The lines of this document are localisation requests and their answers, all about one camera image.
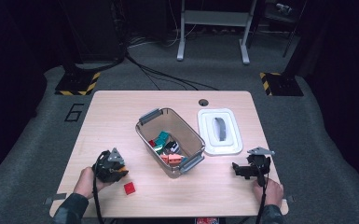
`red cube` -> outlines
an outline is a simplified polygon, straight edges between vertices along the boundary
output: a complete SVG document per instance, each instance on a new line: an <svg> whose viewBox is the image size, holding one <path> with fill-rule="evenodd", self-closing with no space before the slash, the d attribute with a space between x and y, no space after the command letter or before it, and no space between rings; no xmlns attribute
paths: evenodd
<svg viewBox="0 0 359 224"><path fill-rule="evenodd" d="M152 140L148 141L148 143L150 144L151 147L155 147L156 143Z"/></svg>
<svg viewBox="0 0 359 224"><path fill-rule="evenodd" d="M132 194L132 193L135 192L135 186L133 185L132 182L130 182L128 184L125 184L124 189L126 190L127 195Z"/></svg>

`bin handle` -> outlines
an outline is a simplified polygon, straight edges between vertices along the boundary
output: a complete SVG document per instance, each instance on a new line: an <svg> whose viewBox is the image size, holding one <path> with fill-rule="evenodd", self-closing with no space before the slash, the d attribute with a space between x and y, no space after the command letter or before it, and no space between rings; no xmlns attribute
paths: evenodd
<svg viewBox="0 0 359 224"><path fill-rule="evenodd" d="M205 157L203 157L202 152L199 152L198 155L193 158L191 161L185 163L183 167L180 169L180 172L182 174L185 174L187 171L191 170L194 166L200 163L200 161L203 161Z"/></svg>
<svg viewBox="0 0 359 224"><path fill-rule="evenodd" d="M150 112L148 112L147 114L141 116L139 118L139 122L141 122L141 125L144 125L146 123L148 123L150 120L155 119L156 117L162 115L162 110L156 108Z"/></svg>

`white tray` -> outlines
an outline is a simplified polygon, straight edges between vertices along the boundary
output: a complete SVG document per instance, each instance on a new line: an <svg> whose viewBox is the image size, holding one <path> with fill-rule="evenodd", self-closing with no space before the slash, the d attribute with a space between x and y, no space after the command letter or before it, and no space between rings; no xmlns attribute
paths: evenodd
<svg viewBox="0 0 359 224"><path fill-rule="evenodd" d="M200 137L209 155L231 155L242 151L242 140L234 114L227 108L202 109L198 114Z"/></svg>

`gray carpet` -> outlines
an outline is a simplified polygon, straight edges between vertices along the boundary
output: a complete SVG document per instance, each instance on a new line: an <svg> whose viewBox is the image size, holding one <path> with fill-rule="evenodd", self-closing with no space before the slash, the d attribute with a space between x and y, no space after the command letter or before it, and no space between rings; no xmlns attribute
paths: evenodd
<svg viewBox="0 0 359 224"><path fill-rule="evenodd" d="M178 43L171 47L144 44L129 48L129 53L138 63L171 76L220 91L252 93L269 147L277 152L274 161L289 201L287 223L359 223L359 175L342 159L325 132L319 106L307 83L297 77L303 97L267 96L261 84L259 73L282 72L295 45L283 58L284 38L256 35L249 49L251 64L243 65L239 38L214 35L188 40L183 62L176 61ZM62 75L61 67L46 72L48 88L37 108L38 115L30 120L0 166L0 223L51 221L49 205L44 201L55 194L60 184L92 98L92 95L55 95L54 88ZM161 90L184 90L172 82L153 80ZM101 73L93 93L156 89L137 66L125 60ZM80 119L64 122L73 104L84 104L76 108L82 110ZM242 219L228 217L227 223ZM98 220L85 218L84 222ZM255 219L251 217L245 223L255 223Z"/></svg>

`red block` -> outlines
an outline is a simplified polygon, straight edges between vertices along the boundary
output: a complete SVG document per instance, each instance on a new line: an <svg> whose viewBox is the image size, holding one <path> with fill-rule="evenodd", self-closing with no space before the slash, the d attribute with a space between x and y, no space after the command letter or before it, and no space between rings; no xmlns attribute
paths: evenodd
<svg viewBox="0 0 359 224"><path fill-rule="evenodd" d="M218 217L197 217L196 224L219 224Z"/></svg>
<svg viewBox="0 0 359 224"><path fill-rule="evenodd" d="M148 141L148 143L150 144L151 147L155 147L156 143L153 140Z"/></svg>
<svg viewBox="0 0 359 224"><path fill-rule="evenodd" d="M133 185L132 182L130 182L128 184L125 184L124 189L126 190L127 195L132 194L132 193L135 192L135 186Z"/></svg>

